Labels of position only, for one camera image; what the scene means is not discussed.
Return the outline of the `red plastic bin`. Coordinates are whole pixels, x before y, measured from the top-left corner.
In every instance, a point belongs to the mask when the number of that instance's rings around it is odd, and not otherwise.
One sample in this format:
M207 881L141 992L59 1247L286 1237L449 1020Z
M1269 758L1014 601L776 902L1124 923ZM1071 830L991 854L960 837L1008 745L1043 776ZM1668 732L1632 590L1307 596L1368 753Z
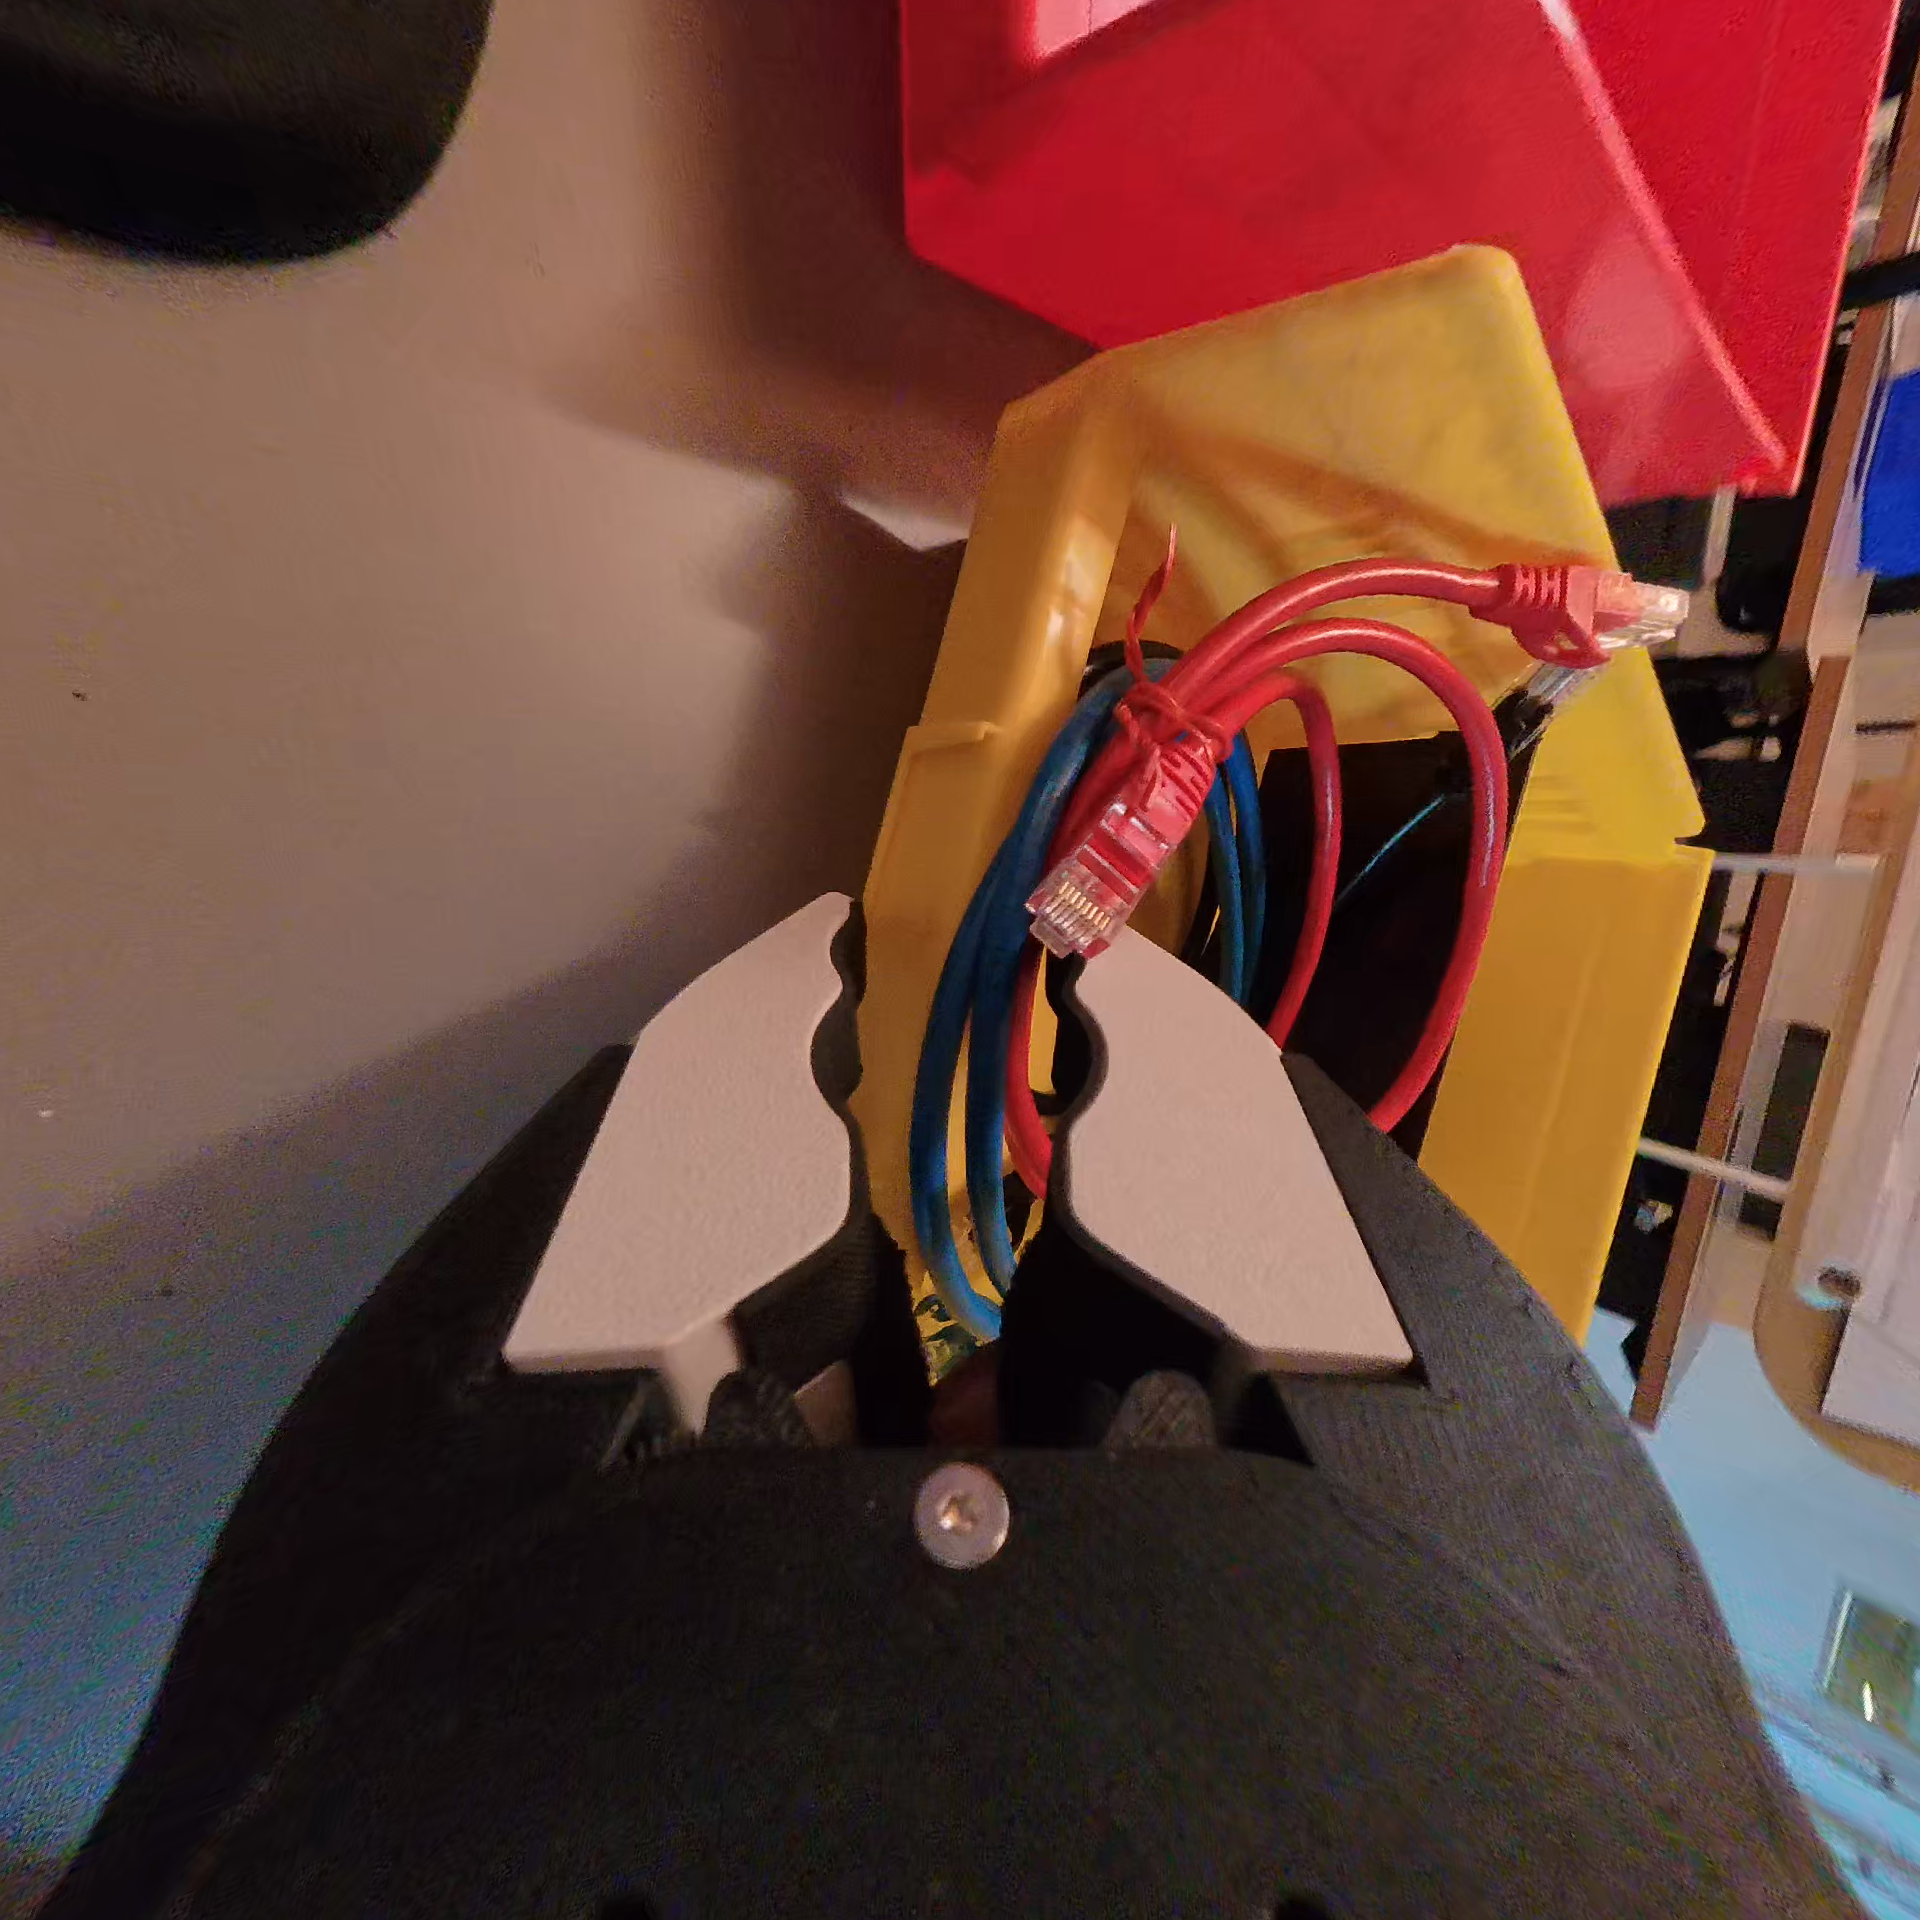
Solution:
M1600 502L1790 493L1892 1L897 6L917 254L1118 348L1509 254Z

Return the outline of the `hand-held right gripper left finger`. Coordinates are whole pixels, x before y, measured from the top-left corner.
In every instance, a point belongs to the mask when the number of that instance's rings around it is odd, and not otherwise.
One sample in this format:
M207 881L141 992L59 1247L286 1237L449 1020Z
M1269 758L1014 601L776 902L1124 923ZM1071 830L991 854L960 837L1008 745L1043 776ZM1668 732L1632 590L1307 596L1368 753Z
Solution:
M704 1427L749 1365L745 1309L847 1222L854 1148L813 1065L847 995L822 894L692 979L638 1032L500 1357L517 1376L641 1371Z

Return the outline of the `red twist tie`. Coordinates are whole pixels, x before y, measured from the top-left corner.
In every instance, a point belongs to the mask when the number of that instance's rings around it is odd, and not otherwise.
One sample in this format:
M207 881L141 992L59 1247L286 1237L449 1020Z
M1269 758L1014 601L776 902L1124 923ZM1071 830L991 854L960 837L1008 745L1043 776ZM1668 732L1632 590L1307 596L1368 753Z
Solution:
M1209 710L1190 708L1163 679L1155 679L1145 655L1145 623L1171 582L1179 556L1179 529L1168 525L1163 556L1145 575L1123 628L1123 665L1132 686L1115 707L1115 724L1143 756L1159 753L1177 741L1214 765L1232 753L1233 733L1222 728Z

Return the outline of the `tan wooden display board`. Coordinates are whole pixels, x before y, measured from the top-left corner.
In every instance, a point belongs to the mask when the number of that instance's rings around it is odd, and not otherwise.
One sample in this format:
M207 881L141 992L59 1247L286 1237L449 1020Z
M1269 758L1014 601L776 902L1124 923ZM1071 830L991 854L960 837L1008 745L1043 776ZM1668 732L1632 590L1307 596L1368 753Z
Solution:
M1862 886L1751 1333L1793 1422L1852 1467L1912 1495L1916 733Z

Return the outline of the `blue plastic bin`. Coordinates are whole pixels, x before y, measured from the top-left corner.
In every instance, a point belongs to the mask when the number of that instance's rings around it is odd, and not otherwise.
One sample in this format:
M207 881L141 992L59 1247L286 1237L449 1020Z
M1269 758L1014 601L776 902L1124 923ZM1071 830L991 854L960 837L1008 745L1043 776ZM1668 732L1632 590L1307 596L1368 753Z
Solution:
M1886 385L1857 509L1857 567L1879 579L1917 575L1917 369Z

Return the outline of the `yellow plastic bin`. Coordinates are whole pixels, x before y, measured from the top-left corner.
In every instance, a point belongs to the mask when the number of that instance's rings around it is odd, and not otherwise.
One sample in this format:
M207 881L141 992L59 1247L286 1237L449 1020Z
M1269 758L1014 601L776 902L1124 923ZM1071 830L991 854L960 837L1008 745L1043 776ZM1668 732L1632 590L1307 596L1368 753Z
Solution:
M1343 560L1600 561L1600 502L1517 264L1462 246L1103 351L999 421L863 910L854 1116L871 1190L933 1303L907 1199L928 1001L979 876L1118 640L1165 532L1147 637L1189 647ZM1583 1336L1636 1160L1712 854L1643 653L1551 720L1422 1167Z

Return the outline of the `dark rounded object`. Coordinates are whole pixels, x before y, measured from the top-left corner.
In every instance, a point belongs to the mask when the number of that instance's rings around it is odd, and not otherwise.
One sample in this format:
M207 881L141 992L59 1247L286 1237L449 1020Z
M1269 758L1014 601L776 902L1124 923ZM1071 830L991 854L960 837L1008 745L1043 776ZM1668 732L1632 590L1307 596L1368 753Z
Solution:
M438 168L489 1L4 1L7 229L276 264L389 229Z

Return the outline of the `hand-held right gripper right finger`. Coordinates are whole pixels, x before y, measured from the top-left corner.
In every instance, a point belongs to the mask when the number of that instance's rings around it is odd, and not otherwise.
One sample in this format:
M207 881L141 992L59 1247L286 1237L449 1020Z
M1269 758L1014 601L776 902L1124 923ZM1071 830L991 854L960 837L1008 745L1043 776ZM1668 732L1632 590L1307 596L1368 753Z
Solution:
M1092 1256L1294 1376L1404 1379L1415 1353L1280 1048L1152 942L1115 942L1068 995L1084 1093L1047 1199Z

